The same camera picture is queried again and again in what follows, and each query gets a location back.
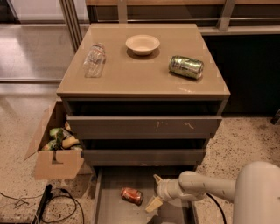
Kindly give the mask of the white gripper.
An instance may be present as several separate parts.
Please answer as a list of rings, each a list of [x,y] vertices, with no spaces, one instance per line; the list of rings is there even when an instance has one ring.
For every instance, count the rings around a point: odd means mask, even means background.
[[[179,180],[177,178],[162,179],[157,174],[153,175],[157,183],[157,196],[153,196],[148,202],[145,211],[151,213],[163,205],[163,201],[172,201],[175,199],[182,199],[184,193],[179,185]]]

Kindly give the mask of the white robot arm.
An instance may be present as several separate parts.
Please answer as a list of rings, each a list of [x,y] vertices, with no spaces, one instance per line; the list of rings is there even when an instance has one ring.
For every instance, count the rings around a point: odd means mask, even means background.
[[[148,213],[167,201],[198,201],[210,193],[234,204],[233,224],[280,224],[280,167],[274,164],[246,164],[235,180],[195,171],[184,171],[174,179],[158,175],[154,179],[157,194],[145,208]]]

